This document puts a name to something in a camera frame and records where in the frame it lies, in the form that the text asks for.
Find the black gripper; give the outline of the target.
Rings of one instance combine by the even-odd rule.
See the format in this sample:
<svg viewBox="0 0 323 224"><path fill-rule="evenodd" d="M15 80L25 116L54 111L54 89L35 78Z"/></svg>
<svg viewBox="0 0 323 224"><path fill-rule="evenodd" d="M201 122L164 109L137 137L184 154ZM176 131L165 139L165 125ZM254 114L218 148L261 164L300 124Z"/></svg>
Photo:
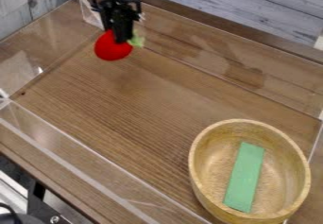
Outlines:
<svg viewBox="0 0 323 224"><path fill-rule="evenodd" d="M116 43L124 43L129 40L133 21L138 21L141 16L141 1L92 0L90 6L100 13L104 30L112 28Z"/></svg>

